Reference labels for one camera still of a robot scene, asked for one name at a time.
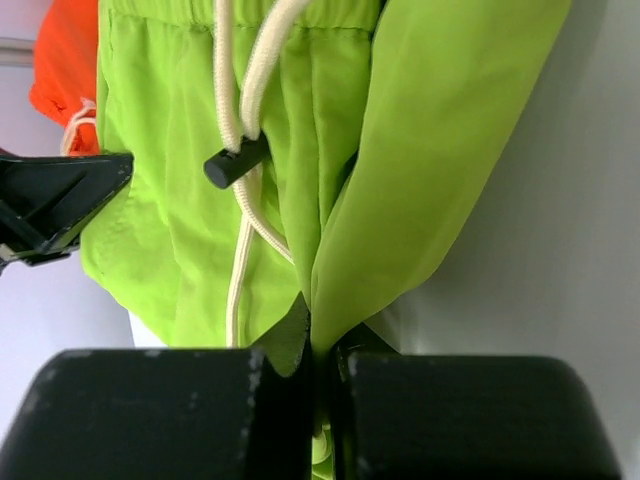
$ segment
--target elastic waistband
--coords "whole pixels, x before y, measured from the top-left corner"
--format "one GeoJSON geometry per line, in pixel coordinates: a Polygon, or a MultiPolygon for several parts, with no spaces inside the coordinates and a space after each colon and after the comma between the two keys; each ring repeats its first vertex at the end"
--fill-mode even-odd
{"type": "MultiPolygon", "coordinates": [[[[236,0],[236,26],[258,28],[275,0],[236,0]]],[[[309,29],[357,29],[373,32],[382,0],[313,0],[296,25],[309,29]]],[[[212,27],[213,0],[101,0],[102,7],[123,15],[176,26],[212,27]]]]}

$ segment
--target orange cloth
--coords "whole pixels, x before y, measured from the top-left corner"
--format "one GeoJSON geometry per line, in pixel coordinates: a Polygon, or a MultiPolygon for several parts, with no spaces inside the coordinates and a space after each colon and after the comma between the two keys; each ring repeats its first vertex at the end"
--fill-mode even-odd
{"type": "MultiPolygon", "coordinates": [[[[66,127],[83,98],[95,102],[97,51],[98,0],[54,0],[34,47],[35,109],[66,127]]],[[[80,125],[70,155],[99,151],[95,127],[80,125]]]]}

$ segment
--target green garment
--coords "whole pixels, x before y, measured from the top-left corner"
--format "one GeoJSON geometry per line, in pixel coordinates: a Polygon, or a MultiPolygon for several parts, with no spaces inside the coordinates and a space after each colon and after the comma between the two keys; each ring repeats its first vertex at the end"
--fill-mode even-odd
{"type": "MultiPolygon", "coordinates": [[[[135,174],[84,230],[83,263],[171,346],[224,346],[240,225],[233,193],[203,174],[222,148],[211,3],[100,1],[98,135],[106,151],[133,152],[135,174]]],[[[240,303],[243,345],[302,290],[322,355],[434,272],[570,1],[381,3],[315,0],[281,52],[262,104],[272,161],[261,206],[295,267],[255,237],[240,303]]],[[[273,0],[235,4],[240,85],[273,0]]]]}

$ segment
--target drawstring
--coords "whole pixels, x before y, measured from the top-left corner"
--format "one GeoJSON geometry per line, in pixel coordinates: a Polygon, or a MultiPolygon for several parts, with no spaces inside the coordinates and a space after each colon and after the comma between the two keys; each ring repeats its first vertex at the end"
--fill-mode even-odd
{"type": "MultiPolygon", "coordinates": [[[[260,136],[260,106],[267,83],[293,22],[312,0],[277,0],[265,19],[253,46],[241,92],[240,119],[234,114],[233,0],[214,0],[216,15],[213,49],[214,85],[218,128],[224,148],[240,152],[242,131],[250,140],[260,136]]],[[[238,306],[254,232],[280,255],[293,263],[285,238],[264,218],[259,209],[262,167],[258,165],[233,184],[242,211],[238,243],[233,261],[226,309],[226,344],[238,346],[238,306]]]]}
{"type": "Polygon", "coordinates": [[[60,155],[66,157],[69,155],[71,151],[71,146],[73,145],[73,141],[76,138],[76,134],[78,132],[78,127],[84,124],[96,124],[96,119],[94,117],[86,117],[90,111],[96,109],[96,104],[91,100],[87,100],[86,98],[82,99],[82,108],[78,110],[73,116],[69,119],[67,126],[64,129],[64,134],[62,135],[62,141],[60,142],[60,155]]]}

